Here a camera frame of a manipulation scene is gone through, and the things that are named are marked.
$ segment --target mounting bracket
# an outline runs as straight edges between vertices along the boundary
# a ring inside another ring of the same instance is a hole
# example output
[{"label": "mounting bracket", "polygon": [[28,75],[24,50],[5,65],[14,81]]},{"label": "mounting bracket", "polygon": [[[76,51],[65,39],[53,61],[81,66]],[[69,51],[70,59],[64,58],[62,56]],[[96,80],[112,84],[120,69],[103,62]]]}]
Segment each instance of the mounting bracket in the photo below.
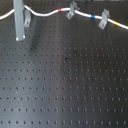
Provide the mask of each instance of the mounting bracket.
[{"label": "mounting bracket", "polygon": [[75,15],[75,9],[77,10],[77,3],[76,2],[72,2],[70,4],[70,12],[66,15],[66,17],[70,20],[74,15]]},{"label": "mounting bracket", "polygon": [[24,3],[23,0],[13,0],[16,41],[25,39],[24,27],[29,27],[31,22],[31,13],[25,10],[25,23],[24,23]]},{"label": "mounting bracket", "polygon": [[102,20],[99,23],[99,27],[101,29],[104,29],[105,26],[107,25],[108,18],[110,18],[109,11],[107,9],[104,9],[104,11],[102,12]]}]

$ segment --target white cable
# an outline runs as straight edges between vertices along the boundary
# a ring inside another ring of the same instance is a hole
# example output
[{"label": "white cable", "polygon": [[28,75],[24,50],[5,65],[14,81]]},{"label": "white cable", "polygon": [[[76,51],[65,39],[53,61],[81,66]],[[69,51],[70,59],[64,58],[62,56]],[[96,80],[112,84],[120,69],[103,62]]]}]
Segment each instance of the white cable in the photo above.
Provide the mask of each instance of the white cable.
[{"label": "white cable", "polygon": [[75,10],[75,13],[77,13],[77,14],[79,14],[79,15],[81,15],[81,16],[91,17],[90,14],[82,13],[82,12],[79,12],[79,11],[77,11],[77,10]]},{"label": "white cable", "polygon": [[[25,7],[27,10],[31,11],[31,13],[32,13],[33,15],[35,15],[35,16],[40,16],[40,17],[51,16],[51,15],[53,15],[53,14],[55,14],[55,13],[57,13],[57,12],[59,11],[59,10],[55,10],[55,11],[52,11],[52,12],[47,13],[47,14],[41,14],[41,13],[37,13],[37,12],[33,11],[31,8],[29,8],[29,7],[26,6],[26,5],[25,5],[24,7]],[[61,10],[61,11],[70,11],[70,8],[62,8],[62,9],[60,9],[60,10]],[[3,15],[3,16],[0,16],[0,20],[7,18],[7,17],[10,16],[12,13],[14,13],[14,9],[11,10],[10,12],[8,12],[7,14]],[[82,13],[82,12],[80,12],[80,11],[78,11],[78,10],[75,10],[75,13],[77,13],[78,15],[84,16],[84,17],[91,17],[90,14]],[[95,18],[96,18],[96,19],[102,19],[101,16],[96,16],[96,15],[95,15]],[[112,24],[116,24],[116,25],[118,25],[118,26],[120,26],[120,27],[122,27],[122,28],[124,28],[124,29],[128,29],[128,26],[123,25],[123,24],[120,24],[120,23],[117,23],[117,22],[115,22],[114,20],[108,19],[108,22],[110,22],[110,23],[112,23]]]},{"label": "white cable", "polygon": [[47,14],[41,14],[41,13],[36,13],[36,12],[34,12],[31,8],[29,8],[28,6],[24,6],[27,10],[29,10],[29,11],[31,11],[31,13],[33,14],[33,15],[35,15],[35,16],[40,16],[40,17],[46,17],[46,16],[50,16],[50,15],[53,15],[53,14],[55,14],[55,13],[57,13],[58,12],[58,10],[55,10],[55,11],[53,11],[53,12],[50,12],[50,13],[47,13]]},{"label": "white cable", "polygon": [[12,9],[10,12],[8,12],[7,14],[0,16],[0,20],[3,20],[5,18],[7,18],[8,16],[10,16],[12,13],[14,13],[14,9]]}]

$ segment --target metal bracket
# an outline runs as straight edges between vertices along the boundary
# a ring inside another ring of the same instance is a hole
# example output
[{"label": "metal bracket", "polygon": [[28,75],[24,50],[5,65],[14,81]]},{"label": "metal bracket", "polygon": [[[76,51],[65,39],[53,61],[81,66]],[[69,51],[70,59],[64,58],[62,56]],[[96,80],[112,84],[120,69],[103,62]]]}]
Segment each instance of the metal bracket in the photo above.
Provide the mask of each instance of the metal bracket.
[{"label": "metal bracket", "polygon": [[25,27],[29,27],[30,22],[31,22],[31,11],[25,10],[25,22],[24,22],[24,26]]},{"label": "metal bracket", "polygon": [[77,10],[77,3],[73,1],[70,4],[70,12],[66,15],[69,20],[75,15],[75,9]]},{"label": "metal bracket", "polygon": [[107,9],[104,9],[104,11],[102,12],[102,20],[99,23],[99,27],[101,29],[104,29],[107,22],[108,22],[108,18],[110,18],[110,14],[109,11]]}]

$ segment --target table surface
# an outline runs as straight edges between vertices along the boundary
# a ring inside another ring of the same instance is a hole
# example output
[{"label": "table surface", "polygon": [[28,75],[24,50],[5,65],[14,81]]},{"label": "table surface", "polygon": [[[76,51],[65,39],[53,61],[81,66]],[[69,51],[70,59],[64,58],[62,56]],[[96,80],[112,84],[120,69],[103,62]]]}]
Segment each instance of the table surface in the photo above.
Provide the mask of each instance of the table surface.
[{"label": "table surface", "polygon": [[[77,2],[81,12],[128,25],[127,2]],[[25,2],[46,13],[70,1]],[[1,0],[0,15],[13,8]],[[127,128],[128,30],[68,12],[32,15],[16,42],[14,15],[0,21],[0,128]]]}]

